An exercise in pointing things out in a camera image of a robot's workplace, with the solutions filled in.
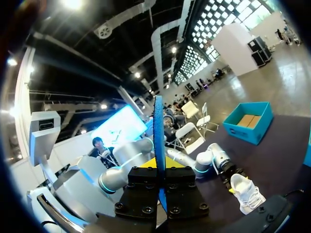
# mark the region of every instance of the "black device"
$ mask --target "black device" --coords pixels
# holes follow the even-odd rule
[[[188,90],[188,91],[194,91],[194,88],[193,88],[193,86],[190,84],[190,83],[188,83],[188,84],[186,84],[186,89]]]
[[[262,56],[260,55],[259,51],[254,52],[252,54],[252,57],[253,57],[253,59],[256,62],[258,67],[262,67],[266,64],[265,61],[263,60]]]
[[[259,67],[265,65],[272,59],[272,55],[269,51],[267,44],[260,36],[247,43],[247,45],[253,52],[252,57],[254,58],[255,62]]]

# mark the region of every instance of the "shoe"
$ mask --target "shoe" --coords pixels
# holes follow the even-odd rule
[[[266,198],[259,192],[254,183],[240,174],[231,176],[231,187],[234,196],[240,203],[240,210],[243,214],[249,214],[266,201]]]

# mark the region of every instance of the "display screen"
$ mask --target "display screen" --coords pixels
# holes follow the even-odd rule
[[[105,147],[115,147],[134,141],[147,130],[147,126],[130,105],[123,107],[91,134],[100,137]]]

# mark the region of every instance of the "table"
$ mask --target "table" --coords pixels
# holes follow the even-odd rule
[[[311,168],[302,165],[309,133],[310,118],[276,115],[265,137],[255,146],[229,136],[220,126],[190,157],[195,159],[198,153],[216,142],[232,162],[244,169],[266,198],[284,195],[291,190],[305,189],[311,183]],[[238,200],[226,190],[214,172],[210,178],[197,180],[197,186],[209,205],[212,220],[223,220],[228,224],[243,216]]]

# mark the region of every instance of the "screw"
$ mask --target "screw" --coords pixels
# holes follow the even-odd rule
[[[121,202],[117,202],[117,203],[115,204],[115,208],[116,208],[117,210],[122,210],[122,209],[124,208],[124,205],[123,205],[123,203],[121,203]]]
[[[200,208],[200,210],[207,210],[208,209],[208,205],[206,203],[201,203],[199,208]]]
[[[170,188],[170,189],[176,189],[176,188],[177,188],[177,185],[174,184],[174,183],[172,183],[172,184],[170,184],[169,188]]]
[[[271,215],[271,214],[268,214],[268,215],[267,215],[267,221],[268,221],[268,222],[272,222],[274,219],[275,219],[275,218],[274,218],[274,215]]]
[[[149,207],[149,206],[146,206],[144,208],[142,208],[142,211],[145,213],[145,214],[151,214],[154,212],[154,209],[152,207]]]
[[[266,209],[263,206],[261,206],[261,207],[258,208],[258,212],[259,213],[264,213],[264,212],[266,212]]]
[[[177,206],[175,206],[175,207],[173,207],[171,210],[170,210],[170,213],[171,214],[179,214],[180,213],[180,208],[179,207],[177,207]]]
[[[133,188],[135,186],[135,184],[134,183],[128,183],[127,186],[130,188]]]
[[[189,188],[194,188],[195,186],[196,186],[195,183],[189,183],[189,184],[188,184],[188,187],[189,187]]]
[[[146,188],[148,188],[148,189],[152,189],[152,188],[154,188],[155,186],[153,185],[153,184],[147,184],[146,185]]]

